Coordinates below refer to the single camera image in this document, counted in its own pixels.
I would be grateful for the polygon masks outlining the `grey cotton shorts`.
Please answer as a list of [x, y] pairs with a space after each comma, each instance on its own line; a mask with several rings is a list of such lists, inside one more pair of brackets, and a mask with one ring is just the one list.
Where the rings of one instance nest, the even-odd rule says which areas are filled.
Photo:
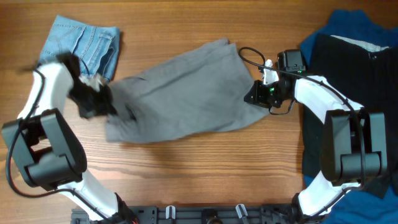
[[269, 114], [244, 101], [253, 83], [235, 44], [207, 43], [113, 81], [106, 140], [144, 144], [245, 128]]

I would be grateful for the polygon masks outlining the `black garment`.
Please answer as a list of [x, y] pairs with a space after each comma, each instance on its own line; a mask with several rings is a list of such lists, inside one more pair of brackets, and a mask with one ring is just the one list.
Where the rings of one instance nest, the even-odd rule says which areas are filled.
[[311, 51], [310, 70], [323, 75], [342, 95], [364, 106], [360, 118], [374, 113], [385, 127], [387, 172], [372, 178], [366, 172], [365, 192], [384, 198], [397, 192], [397, 47], [375, 52], [331, 35], [319, 34]]

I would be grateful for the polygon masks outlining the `folded blue denim jeans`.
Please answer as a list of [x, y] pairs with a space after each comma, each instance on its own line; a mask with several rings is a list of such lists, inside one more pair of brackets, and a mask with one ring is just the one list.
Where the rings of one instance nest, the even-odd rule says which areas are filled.
[[70, 52], [79, 58], [81, 73], [102, 75], [111, 81], [118, 62], [120, 29], [97, 27], [57, 16], [50, 29], [39, 60], [46, 61]]

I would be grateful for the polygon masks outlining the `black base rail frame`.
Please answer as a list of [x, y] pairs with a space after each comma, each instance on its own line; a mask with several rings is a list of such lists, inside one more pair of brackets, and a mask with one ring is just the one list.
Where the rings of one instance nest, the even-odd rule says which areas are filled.
[[142, 224], [206, 223], [306, 223], [311, 222], [291, 204], [265, 204], [247, 207], [174, 207], [143, 206], [130, 208]]

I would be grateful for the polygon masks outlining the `blue shirt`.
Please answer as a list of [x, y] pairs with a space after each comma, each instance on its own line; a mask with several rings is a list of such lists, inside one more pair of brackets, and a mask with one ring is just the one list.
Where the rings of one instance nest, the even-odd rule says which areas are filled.
[[[381, 47], [397, 47], [397, 28], [385, 29], [371, 22], [360, 10], [335, 10], [325, 27], [301, 43], [300, 49], [307, 64], [319, 34], [362, 40]], [[397, 192], [389, 187], [384, 198], [365, 190], [350, 192], [333, 206], [326, 223], [397, 223]]]

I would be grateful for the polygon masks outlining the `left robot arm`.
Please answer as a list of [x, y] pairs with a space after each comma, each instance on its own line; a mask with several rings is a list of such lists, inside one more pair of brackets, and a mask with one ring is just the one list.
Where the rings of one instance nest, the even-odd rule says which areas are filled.
[[17, 119], [4, 123], [1, 134], [8, 148], [6, 179], [25, 198], [11, 177], [15, 162], [25, 183], [44, 190], [40, 197], [62, 194], [88, 214], [90, 223], [136, 223], [135, 214], [118, 194], [105, 188], [87, 169], [83, 146], [65, 121], [65, 100], [71, 99], [82, 118], [115, 114], [109, 87], [101, 78], [80, 78], [80, 59], [70, 52], [32, 68], [34, 84]]

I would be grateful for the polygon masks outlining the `light grey garment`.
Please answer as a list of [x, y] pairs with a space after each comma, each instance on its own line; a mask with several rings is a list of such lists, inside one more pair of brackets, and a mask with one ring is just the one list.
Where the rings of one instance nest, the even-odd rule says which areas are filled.
[[381, 46], [378, 46], [378, 45], [375, 45], [375, 44], [372, 44], [372, 43], [369, 43], [369, 42], [365, 42], [365, 41], [362, 41], [362, 40], [354, 40], [354, 39], [350, 39], [350, 38], [342, 37], [342, 36], [337, 36], [337, 35], [333, 35], [333, 37], [336, 38], [336, 39], [343, 40], [343, 41], [345, 41], [347, 43], [350, 43], [350, 44], [353, 44], [353, 45], [357, 45], [358, 47], [361, 47], [361, 48], [367, 50], [368, 52], [380, 52], [380, 51], [383, 51], [383, 50], [386, 50], [386, 49], [389, 48], [389, 46], [381, 47]]

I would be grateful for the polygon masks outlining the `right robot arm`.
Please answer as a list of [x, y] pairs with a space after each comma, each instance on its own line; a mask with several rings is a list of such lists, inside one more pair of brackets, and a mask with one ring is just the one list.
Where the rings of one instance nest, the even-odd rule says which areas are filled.
[[366, 110], [324, 76], [308, 71], [301, 51], [285, 50], [277, 59], [277, 68], [270, 60], [255, 64], [262, 80], [254, 82], [244, 101], [269, 110], [286, 100], [301, 103], [322, 122], [320, 171], [295, 195], [290, 214], [298, 223], [320, 222], [346, 194], [386, 173], [384, 114]]

